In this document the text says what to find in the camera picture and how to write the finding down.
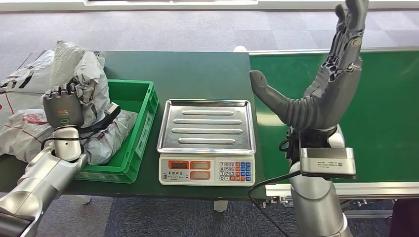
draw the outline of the digital scale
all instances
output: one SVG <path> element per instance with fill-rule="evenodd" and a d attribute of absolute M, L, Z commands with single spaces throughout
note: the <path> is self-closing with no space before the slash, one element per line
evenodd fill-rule
<path fill-rule="evenodd" d="M 157 151 L 163 185 L 252 186 L 250 102 L 168 100 Z"/>

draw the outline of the table leg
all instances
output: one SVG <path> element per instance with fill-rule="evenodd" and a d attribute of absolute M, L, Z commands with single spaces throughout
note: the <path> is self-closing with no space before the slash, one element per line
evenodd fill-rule
<path fill-rule="evenodd" d="M 86 205 L 89 204 L 91 201 L 91 196 L 87 195 L 64 195 L 67 198 L 73 200 L 74 202 Z"/>
<path fill-rule="evenodd" d="M 227 210 L 228 201 L 214 201 L 214 211 L 223 212 Z"/>

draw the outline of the black cable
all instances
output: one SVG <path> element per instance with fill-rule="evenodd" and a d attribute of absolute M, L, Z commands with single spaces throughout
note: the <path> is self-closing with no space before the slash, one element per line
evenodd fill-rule
<path fill-rule="evenodd" d="M 81 140 L 84 140 L 84 139 L 87 139 L 87 138 L 89 138 L 89 137 L 93 136 L 93 135 L 94 135 L 94 134 L 96 134 L 96 133 L 98 133 L 98 131 L 94 131 L 94 132 L 92 132 L 91 134 L 87 135 L 86 137 L 79 137 L 79 138 L 50 137 L 50 138 L 47 138 L 47 139 L 45 139 L 45 140 L 43 140 L 43 141 L 42 141 L 42 144 L 41 144 L 41 151 L 44 149 L 44 147 L 45 147 L 45 143 L 46 143 L 47 141 L 51 141 L 51 140 L 60 140 L 60 141 L 81 141 Z"/>
<path fill-rule="evenodd" d="M 286 144 L 288 142 L 288 139 L 285 139 L 284 141 L 282 141 L 282 142 L 280 142 L 279 143 L 279 150 L 281 151 L 281 152 L 287 152 L 287 149 L 288 148 L 283 148 L 283 146 Z"/>
<path fill-rule="evenodd" d="M 274 220 L 272 220 L 269 216 L 268 216 L 268 214 L 266 214 L 266 212 L 264 212 L 263 211 L 263 209 L 262 209 L 262 207 L 260 207 L 259 206 L 259 204 L 256 202 L 256 200 L 251 196 L 251 193 L 255 190 L 255 189 L 257 189 L 257 188 L 259 188 L 259 187 L 261 187 L 261 186 L 263 186 L 263 185 L 267 185 L 267 184 L 271 184 L 271 183 L 274 183 L 274 182 L 278 182 L 278 181 L 282 181 L 282 180 L 285 180 L 285 179 L 289 179 L 289 178 L 292 178 L 292 177 L 295 177 L 295 176 L 297 176 L 297 175 L 300 175 L 301 174 L 301 171 L 300 170 L 298 170 L 298 171 L 295 171 L 295 172 L 292 172 L 292 173 L 289 173 L 289 174 L 284 174 L 284 175 L 281 175 L 281 176 L 278 176 L 278 177 L 275 177 L 275 178 L 271 178 L 271 179 L 267 179 L 267 180 L 264 180 L 264 181 L 262 181 L 262 182 L 259 182 L 259 183 L 257 183 L 257 184 L 255 184 L 255 185 L 253 185 L 250 189 L 249 189 L 249 191 L 248 191 L 248 197 L 249 197 L 249 199 L 253 202 L 253 204 L 259 209 L 259 211 L 262 213 L 262 215 L 264 215 L 272 224 L 274 224 L 274 226 L 276 226 L 276 228 L 285 236 L 285 237 L 290 237 L 287 233 L 285 233 L 284 232 L 284 230 L 282 230 L 282 228 L 278 225 L 278 224 L 276 224 L 275 223 L 275 221 Z"/>

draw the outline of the scale keypad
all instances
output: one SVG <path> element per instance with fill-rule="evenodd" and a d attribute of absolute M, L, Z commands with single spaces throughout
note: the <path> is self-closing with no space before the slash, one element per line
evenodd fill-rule
<path fill-rule="evenodd" d="M 220 181 L 251 181 L 250 162 L 219 162 Z"/>

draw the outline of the package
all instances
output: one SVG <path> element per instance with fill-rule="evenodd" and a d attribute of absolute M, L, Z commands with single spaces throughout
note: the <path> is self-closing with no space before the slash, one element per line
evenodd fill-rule
<path fill-rule="evenodd" d="M 41 151 L 42 141 L 53 131 L 42 109 L 19 110 L 9 117 L 0 131 L 0 154 L 29 162 Z"/>
<path fill-rule="evenodd" d="M 102 120 L 109 106 L 108 80 L 103 67 L 105 54 L 89 52 L 72 42 L 58 41 L 52 66 L 50 88 L 75 81 L 82 104 L 83 127 Z"/>
<path fill-rule="evenodd" d="M 93 52 L 86 52 L 78 63 L 74 81 L 76 93 L 82 104 L 84 126 L 90 126 L 105 117 L 110 104 L 108 80 Z"/>
<path fill-rule="evenodd" d="M 21 109 L 41 109 L 42 94 L 7 92 L 0 93 L 0 128 L 8 118 Z"/>
<path fill-rule="evenodd" d="M 49 88 L 54 51 L 46 51 L 34 62 L 22 67 L 0 82 L 0 94 L 5 92 L 45 93 Z"/>
<path fill-rule="evenodd" d="M 88 164 L 104 164 L 119 150 L 122 142 L 134 128 L 138 114 L 121 110 L 107 129 L 87 139 L 83 145 L 88 155 Z"/>
<path fill-rule="evenodd" d="M 49 88 L 68 83 L 74 76 L 76 67 L 85 50 L 73 42 L 59 40 L 55 45 L 55 56 L 50 74 Z"/>
<path fill-rule="evenodd" d="M 105 130 L 82 141 L 88 163 L 97 165 L 108 162 L 128 137 L 137 116 L 137 113 L 121 110 Z M 19 160 L 30 162 L 41 151 L 42 141 L 51 137 L 53 132 L 42 109 L 19 110 L 0 131 L 0 154 L 13 155 Z"/>

